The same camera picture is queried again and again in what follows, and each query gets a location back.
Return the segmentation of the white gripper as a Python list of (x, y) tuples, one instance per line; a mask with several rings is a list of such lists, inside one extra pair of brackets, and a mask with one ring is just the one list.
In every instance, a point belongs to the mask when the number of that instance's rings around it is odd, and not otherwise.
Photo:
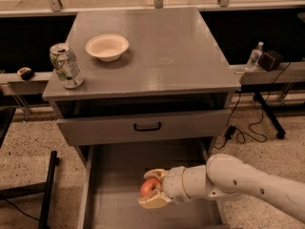
[(167, 172), (164, 169), (152, 169), (144, 174), (144, 179), (155, 179), (162, 182), (163, 191), (153, 190), (148, 196), (139, 198), (137, 202), (145, 209), (158, 209), (167, 206), (170, 202), (175, 204), (189, 202), (190, 198), (183, 185), (183, 173), (185, 167), (171, 168)]

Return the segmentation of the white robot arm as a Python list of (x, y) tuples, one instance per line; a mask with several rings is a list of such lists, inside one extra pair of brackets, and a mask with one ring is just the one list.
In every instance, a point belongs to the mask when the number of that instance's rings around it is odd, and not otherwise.
[(249, 195), (305, 222), (305, 184), (267, 174), (227, 154), (210, 156), (204, 165), (144, 174), (138, 203), (146, 209), (204, 198), (219, 200)]

